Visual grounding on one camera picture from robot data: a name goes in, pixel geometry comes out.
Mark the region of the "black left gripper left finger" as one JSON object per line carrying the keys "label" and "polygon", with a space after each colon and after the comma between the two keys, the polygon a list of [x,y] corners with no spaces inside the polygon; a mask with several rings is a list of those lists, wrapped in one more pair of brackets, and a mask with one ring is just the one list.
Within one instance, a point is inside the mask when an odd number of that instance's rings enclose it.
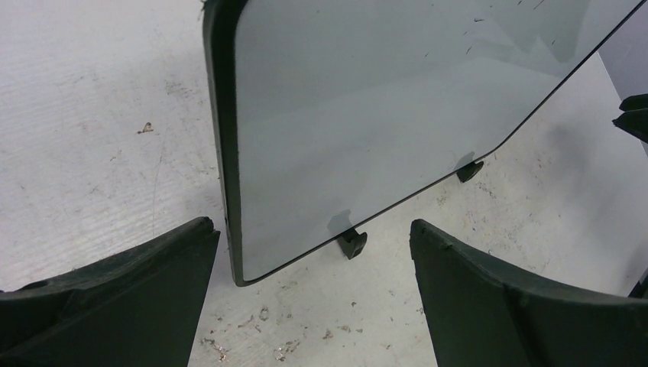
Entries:
{"label": "black left gripper left finger", "polygon": [[207,217],[1,294],[3,366],[185,366],[219,242]]}

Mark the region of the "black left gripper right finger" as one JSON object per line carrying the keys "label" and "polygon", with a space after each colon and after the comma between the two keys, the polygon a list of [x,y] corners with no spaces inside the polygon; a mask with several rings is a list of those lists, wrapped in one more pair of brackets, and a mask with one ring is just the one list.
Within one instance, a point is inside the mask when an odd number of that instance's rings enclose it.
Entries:
{"label": "black left gripper right finger", "polygon": [[410,227],[440,366],[645,366],[647,284],[625,297],[560,283],[425,220]]}

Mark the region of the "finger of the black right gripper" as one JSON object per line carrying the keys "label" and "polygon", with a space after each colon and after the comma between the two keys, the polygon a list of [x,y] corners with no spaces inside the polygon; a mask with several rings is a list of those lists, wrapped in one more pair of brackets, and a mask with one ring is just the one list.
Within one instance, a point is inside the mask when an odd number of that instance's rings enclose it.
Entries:
{"label": "finger of the black right gripper", "polygon": [[614,126],[647,143],[647,94],[627,97],[619,109],[622,113],[613,120]]}

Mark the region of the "black framed whiteboard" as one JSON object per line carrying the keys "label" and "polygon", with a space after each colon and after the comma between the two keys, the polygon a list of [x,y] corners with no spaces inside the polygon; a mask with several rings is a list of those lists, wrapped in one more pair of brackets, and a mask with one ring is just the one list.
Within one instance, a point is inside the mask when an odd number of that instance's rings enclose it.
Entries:
{"label": "black framed whiteboard", "polygon": [[205,2],[236,285],[497,150],[641,6]]}

